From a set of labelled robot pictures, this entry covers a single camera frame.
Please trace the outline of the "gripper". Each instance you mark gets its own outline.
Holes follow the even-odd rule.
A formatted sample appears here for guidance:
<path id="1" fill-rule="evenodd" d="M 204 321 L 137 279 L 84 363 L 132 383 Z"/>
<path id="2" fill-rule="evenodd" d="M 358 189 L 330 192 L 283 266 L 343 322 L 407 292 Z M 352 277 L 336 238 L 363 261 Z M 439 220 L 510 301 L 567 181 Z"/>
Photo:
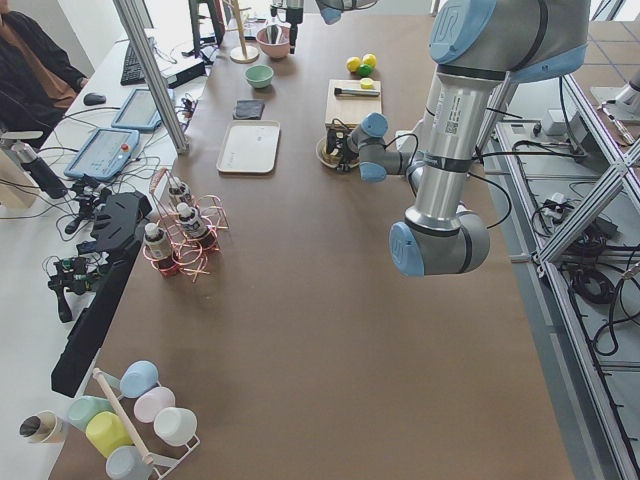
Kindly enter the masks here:
<path id="1" fill-rule="evenodd" d="M 350 172 L 352 155 L 347 146 L 348 133 L 344 130 L 330 128 L 326 136 L 326 156 L 329 164 L 337 167 L 340 174 Z"/>
<path id="2" fill-rule="evenodd" d="M 284 13 L 284 23 L 289 27 L 289 51 L 294 54 L 298 37 L 298 24 L 303 22 L 304 1 L 303 0 L 272 0 L 271 13 L 275 16 L 282 11 Z"/>

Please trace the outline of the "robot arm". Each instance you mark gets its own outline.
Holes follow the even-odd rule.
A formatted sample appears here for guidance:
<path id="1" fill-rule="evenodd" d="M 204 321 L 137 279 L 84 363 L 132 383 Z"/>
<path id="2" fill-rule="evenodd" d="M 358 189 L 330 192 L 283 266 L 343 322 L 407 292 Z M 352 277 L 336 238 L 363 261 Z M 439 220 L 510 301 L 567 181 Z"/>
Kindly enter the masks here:
<path id="1" fill-rule="evenodd" d="M 396 268 L 407 276 L 470 272 L 487 258 L 482 219 L 461 201 L 494 89 L 555 78 L 584 62 L 587 1 L 449 1 L 429 47 L 436 63 L 413 152 L 390 151 L 386 118 L 367 115 L 349 134 L 367 182 L 403 175 L 415 202 L 389 233 Z"/>
<path id="2" fill-rule="evenodd" d="M 327 25 L 341 19 L 344 12 L 371 8 L 375 0 L 315 0 L 319 13 Z M 272 1 L 270 13 L 275 17 L 280 11 L 285 13 L 284 22 L 289 25 L 289 49 L 294 54 L 298 37 L 298 26 L 303 23 L 304 0 Z"/>

